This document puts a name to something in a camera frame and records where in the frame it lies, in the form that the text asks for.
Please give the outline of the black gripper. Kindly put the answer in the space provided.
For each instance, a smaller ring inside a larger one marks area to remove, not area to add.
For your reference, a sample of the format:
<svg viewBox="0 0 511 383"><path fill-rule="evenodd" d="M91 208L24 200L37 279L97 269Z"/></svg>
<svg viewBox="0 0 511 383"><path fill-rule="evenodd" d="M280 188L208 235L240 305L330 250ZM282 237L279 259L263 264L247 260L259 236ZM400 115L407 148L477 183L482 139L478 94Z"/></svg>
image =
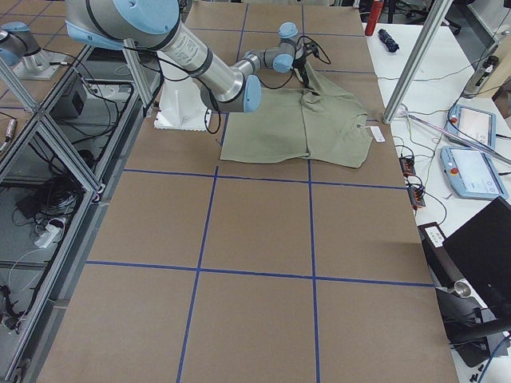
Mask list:
<svg viewBox="0 0 511 383"><path fill-rule="evenodd" d="M309 85L309 78L305 68L307 57L310 55L319 57L319 47L312 38L298 38L297 53L293 61L293 70L299 81L304 85Z"/></svg>

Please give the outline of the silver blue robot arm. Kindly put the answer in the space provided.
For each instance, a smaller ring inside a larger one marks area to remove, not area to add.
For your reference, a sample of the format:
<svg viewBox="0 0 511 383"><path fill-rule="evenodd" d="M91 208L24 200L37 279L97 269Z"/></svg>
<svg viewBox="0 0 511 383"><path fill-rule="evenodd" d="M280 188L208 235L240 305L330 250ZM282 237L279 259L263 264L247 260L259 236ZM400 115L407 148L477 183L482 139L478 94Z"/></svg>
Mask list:
<svg viewBox="0 0 511 383"><path fill-rule="evenodd" d="M201 84L200 97L211 110L250 113L258 109L262 85L256 72L297 70L304 84L309 79L307 57L318 46L299 36L296 25L283 23L278 46L251 50L233 66L225 64L180 20L177 1L84 0L65 4L68 35L103 49L122 50L133 39L143 51L161 52Z"/></svg>

